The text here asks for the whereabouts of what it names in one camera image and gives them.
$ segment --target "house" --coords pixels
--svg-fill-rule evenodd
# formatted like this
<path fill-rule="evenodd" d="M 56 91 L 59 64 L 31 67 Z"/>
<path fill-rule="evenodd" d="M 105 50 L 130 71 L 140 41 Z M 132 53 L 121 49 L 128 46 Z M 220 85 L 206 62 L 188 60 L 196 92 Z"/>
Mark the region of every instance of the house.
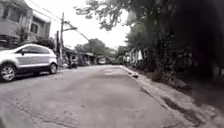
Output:
<path fill-rule="evenodd" d="M 36 41 L 38 38 L 49 39 L 51 22 L 47 22 L 37 15 L 32 16 L 30 24 L 29 41 Z"/>
<path fill-rule="evenodd" d="M 24 0 L 0 0 L 0 47 L 16 47 L 18 30 L 25 28 L 28 42 L 49 39 L 51 23 L 33 14 Z"/>
<path fill-rule="evenodd" d="M 0 1 L 0 45 L 9 45 L 18 40 L 19 28 L 29 28 L 32 9 L 24 0 Z"/>

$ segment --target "white suv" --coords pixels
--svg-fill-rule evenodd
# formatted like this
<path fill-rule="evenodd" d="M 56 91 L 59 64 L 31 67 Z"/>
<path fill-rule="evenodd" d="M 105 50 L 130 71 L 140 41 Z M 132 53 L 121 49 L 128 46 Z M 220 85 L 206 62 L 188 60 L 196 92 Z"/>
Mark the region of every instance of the white suv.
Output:
<path fill-rule="evenodd" d="M 47 48 L 36 44 L 26 44 L 13 50 L 0 52 L 0 80 L 12 81 L 17 74 L 42 71 L 57 73 L 57 56 Z"/>

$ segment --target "car wheel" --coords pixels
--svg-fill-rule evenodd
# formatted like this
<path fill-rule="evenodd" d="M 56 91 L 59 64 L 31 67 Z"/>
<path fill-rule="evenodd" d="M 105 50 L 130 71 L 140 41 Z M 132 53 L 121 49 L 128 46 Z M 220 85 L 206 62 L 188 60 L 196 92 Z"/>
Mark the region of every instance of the car wheel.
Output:
<path fill-rule="evenodd" d="M 11 64 L 4 64 L 0 68 L 0 79 L 5 82 L 10 82 L 15 78 L 16 69 Z"/>
<path fill-rule="evenodd" d="M 56 74 L 57 71 L 58 71 L 58 67 L 57 67 L 57 65 L 54 64 L 54 63 L 52 63 L 52 64 L 50 65 L 49 73 L 50 73 L 50 74 Z"/>

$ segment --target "overcast sky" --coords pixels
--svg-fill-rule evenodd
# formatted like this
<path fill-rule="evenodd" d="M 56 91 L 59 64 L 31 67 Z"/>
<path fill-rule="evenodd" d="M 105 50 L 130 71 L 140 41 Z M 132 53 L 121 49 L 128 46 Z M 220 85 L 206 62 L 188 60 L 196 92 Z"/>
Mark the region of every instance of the overcast sky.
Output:
<path fill-rule="evenodd" d="M 90 39 L 98 38 L 102 40 L 108 47 L 117 48 L 119 45 L 125 45 L 124 40 L 126 33 L 128 33 L 129 31 L 128 27 L 118 25 L 112 31 L 107 32 L 104 29 L 102 30 L 99 29 L 99 22 L 97 20 L 95 19 L 87 20 L 85 19 L 84 16 L 79 16 L 75 14 L 75 10 L 73 9 L 73 7 L 74 6 L 84 7 L 85 0 L 25 0 L 25 1 L 31 8 L 34 8 L 35 10 L 47 14 L 48 16 L 54 19 L 57 18 L 52 14 L 46 12 L 45 10 L 41 9 L 40 7 L 51 11 L 58 17 L 61 17 L 62 12 L 65 12 L 65 20 L 71 21 L 71 24 L 77 26 L 79 31 L 82 32 L 84 35 L 86 35 L 88 38 Z M 46 20 L 50 20 L 49 18 L 43 15 L 40 15 L 36 12 L 34 13 Z M 54 37 L 56 31 L 60 30 L 60 23 L 52 19 L 51 22 L 52 25 L 50 35 L 51 37 Z M 74 48 L 76 44 L 87 43 L 87 40 L 82 36 L 80 36 L 75 31 L 67 31 L 64 32 L 64 43 L 66 46 Z"/>

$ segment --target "sidewalk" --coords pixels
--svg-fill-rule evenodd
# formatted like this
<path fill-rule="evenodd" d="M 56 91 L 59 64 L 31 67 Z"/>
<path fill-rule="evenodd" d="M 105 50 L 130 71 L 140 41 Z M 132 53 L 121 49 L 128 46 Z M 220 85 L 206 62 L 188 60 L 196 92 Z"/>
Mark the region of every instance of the sidewalk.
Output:
<path fill-rule="evenodd" d="M 220 109 L 211 105 L 195 103 L 195 99 L 189 95 L 179 92 L 170 86 L 162 83 L 152 82 L 144 75 L 138 74 L 126 67 L 143 92 L 153 97 L 161 106 L 170 111 L 176 118 L 182 121 L 189 128 L 224 128 L 224 114 Z"/>

